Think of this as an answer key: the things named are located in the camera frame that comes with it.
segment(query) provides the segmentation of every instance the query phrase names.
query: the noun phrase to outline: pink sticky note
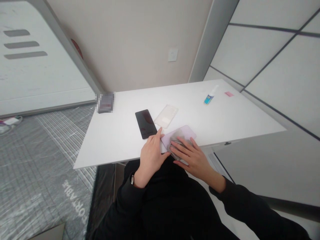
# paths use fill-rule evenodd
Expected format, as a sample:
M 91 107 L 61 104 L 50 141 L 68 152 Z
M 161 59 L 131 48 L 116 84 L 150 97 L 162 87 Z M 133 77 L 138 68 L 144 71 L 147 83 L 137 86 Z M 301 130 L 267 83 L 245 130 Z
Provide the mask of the pink sticky note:
M 225 94 L 227 94 L 229 97 L 234 96 L 231 92 L 225 92 Z

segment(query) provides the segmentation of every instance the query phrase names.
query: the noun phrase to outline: phone screen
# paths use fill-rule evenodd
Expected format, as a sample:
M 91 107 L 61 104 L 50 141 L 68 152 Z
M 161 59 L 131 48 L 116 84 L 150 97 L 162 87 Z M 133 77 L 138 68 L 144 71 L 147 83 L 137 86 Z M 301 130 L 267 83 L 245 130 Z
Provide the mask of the phone screen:
M 138 121 L 142 139 L 146 139 L 149 136 L 155 135 L 157 133 L 156 126 L 153 123 L 149 110 L 146 109 L 140 112 L 136 112 L 136 118 Z

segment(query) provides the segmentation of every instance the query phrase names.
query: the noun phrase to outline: lavender phone case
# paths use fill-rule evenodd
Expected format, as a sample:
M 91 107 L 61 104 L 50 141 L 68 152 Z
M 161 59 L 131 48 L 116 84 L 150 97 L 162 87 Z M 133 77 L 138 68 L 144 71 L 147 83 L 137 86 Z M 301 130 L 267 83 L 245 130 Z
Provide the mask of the lavender phone case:
M 197 135 L 191 130 L 191 128 L 188 125 L 184 125 L 183 127 L 178 128 L 178 129 L 164 135 L 161 138 L 161 141 L 165 147 L 168 146 L 168 144 L 170 142 L 170 137 L 179 129 L 183 132 L 184 138 L 187 140 L 189 140 L 190 137 L 192 137 L 193 139 L 195 139 L 197 137 Z

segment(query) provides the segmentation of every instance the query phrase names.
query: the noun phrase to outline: clear phone case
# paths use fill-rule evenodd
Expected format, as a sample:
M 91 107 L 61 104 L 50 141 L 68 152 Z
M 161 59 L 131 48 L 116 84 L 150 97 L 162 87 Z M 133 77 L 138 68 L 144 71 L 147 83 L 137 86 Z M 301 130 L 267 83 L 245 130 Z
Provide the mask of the clear phone case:
M 177 108 L 167 104 L 161 113 L 156 117 L 154 123 L 160 127 L 167 128 L 177 112 Z

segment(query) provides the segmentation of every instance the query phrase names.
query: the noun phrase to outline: beige wall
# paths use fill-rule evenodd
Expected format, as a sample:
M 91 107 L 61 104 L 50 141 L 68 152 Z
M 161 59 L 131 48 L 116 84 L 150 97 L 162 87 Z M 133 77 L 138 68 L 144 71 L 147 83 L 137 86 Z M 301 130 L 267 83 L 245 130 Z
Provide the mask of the beige wall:
M 103 88 L 124 91 L 188 82 L 212 0 L 48 2 Z

